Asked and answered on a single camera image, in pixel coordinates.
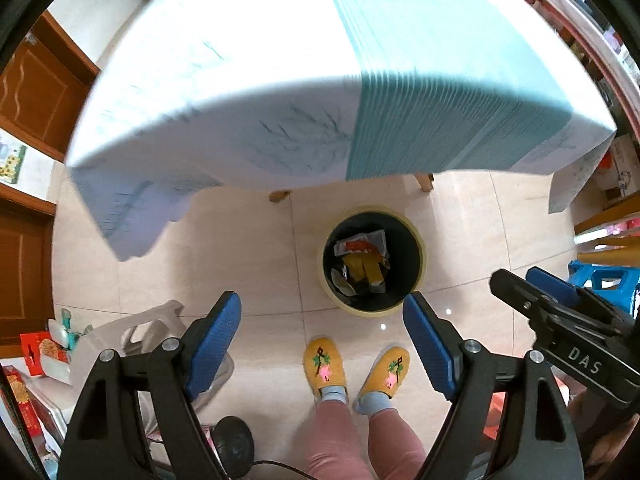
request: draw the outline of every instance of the pink pants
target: pink pants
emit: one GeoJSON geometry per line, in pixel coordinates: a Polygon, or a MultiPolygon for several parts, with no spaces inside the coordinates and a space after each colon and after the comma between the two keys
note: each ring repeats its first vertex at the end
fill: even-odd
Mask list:
{"type": "MultiPolygon", "coordinates": [[[[426,456],[398,410],[382,410],[369,419],[369,459],[380,480],[414,480],[426,456]]],[[[316,407],[306,464],[318,480],[372,480],[360,457],[351,413],[340,400],[325,400],[316,407]]]]}

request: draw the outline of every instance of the pink flower on slipper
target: pink flower on slipper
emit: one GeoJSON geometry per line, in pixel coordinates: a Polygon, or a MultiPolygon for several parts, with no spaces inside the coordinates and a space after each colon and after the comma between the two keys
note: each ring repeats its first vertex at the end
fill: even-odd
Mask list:
{"type": "Polygon", "coordinates": [[[331,369],[329,368],[329,365],[322,365],[318,370],[318,375],[322,377],[322,380],[325,383],[328,383],[329,377],[331,377],[331,369]]]}
{"type": "Polygon", "coordinates": [[[396,374],[390,373],[389,377],[387,377],[386,380],[385,380],[386,389],[390,390],[391,388],[396,386],[397,382],[398,382],[398,378],[396,377],[396,374]]]}

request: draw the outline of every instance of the black oval object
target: black oval object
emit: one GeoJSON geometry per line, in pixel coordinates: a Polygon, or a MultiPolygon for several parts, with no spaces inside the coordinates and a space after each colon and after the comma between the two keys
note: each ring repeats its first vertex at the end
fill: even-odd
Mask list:
{"type": "Polygon", "coordinates": [[[245,476],[254,464],[255,445],[251,430],[244,420],[228,415],[211,431],[218,457],[229,477],[245,476]]]}
{"type": "Polygon", "coordinates": [[[391,213],[365,211],[340,222],[329,235],[322,253],[322,272],[331,292],[338,300],[362,312],[382,312],[404,300],[417,285],[422,271],[422,251],[414,233],[391,213]],[[338,240],[359,233],[384,229],[390,269],[385,276],[386,292],[362,296],[345,296],[331,280],[331,269],[342,265],[342,257],[334,255],[338,240]]]}

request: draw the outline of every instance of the blue gripper pad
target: blue gripper pad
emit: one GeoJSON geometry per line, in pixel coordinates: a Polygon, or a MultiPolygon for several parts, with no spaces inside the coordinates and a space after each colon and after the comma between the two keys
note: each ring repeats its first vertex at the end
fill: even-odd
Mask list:
{"type": "Polygon", "coordinates": [[[191,373],[184,387],[185,393],[191,400],[208,390],[216,377],[220,363],[240,325],[242,313],[240,297],[234,292],[225,292],[209,316],[194,323],[206,322],[216,313],[217,317],[214,318],[208,332],[191,357],[191,373]]]}
{"type": "MultiPolygon", "coordinates": [[[[447,349],[443,340],[438,336],[432,321],[425,314],[427,309],[436,318],[432,321],[440,321],[423,296],[419,292],[413,292],[404,298],[402,319],[433,389],[444,394],[447,400],[452,400],[458,392],[457,380],[460,378],[460,371],[456,370],[456,362],[451,355],[452,352],[447,349]],[[421,308],[418,302],[424,303],[426,308],[424,306],[421,308]]],[[[447,323],[455,332],[448,321],[444,321],[444,323],[447,323]]]]}
{"type": "Polygon", "coordinates": [[[549,274],[546,270],[531,267],[525,279],[565,307],[573,308],[580,303],[580,297],[574,285],[549,274]]]}

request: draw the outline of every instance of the sock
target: sock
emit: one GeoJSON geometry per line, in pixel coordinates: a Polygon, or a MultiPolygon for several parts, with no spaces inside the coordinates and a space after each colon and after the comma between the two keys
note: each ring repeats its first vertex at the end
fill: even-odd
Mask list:
{"type": "Polygon", "coordinates": [[[344,386],[325,386],[320,388],[321,399],[323,400],[340,400],[340,402],[347,403],[347,390],[344,386]]]}
{"type": "Polygon", "coordinates": [[[360,397],[359,412],[367,416],[375,415],[377,412],[392,408],[391,399],[383,392],[368,392],[360,397]]]}

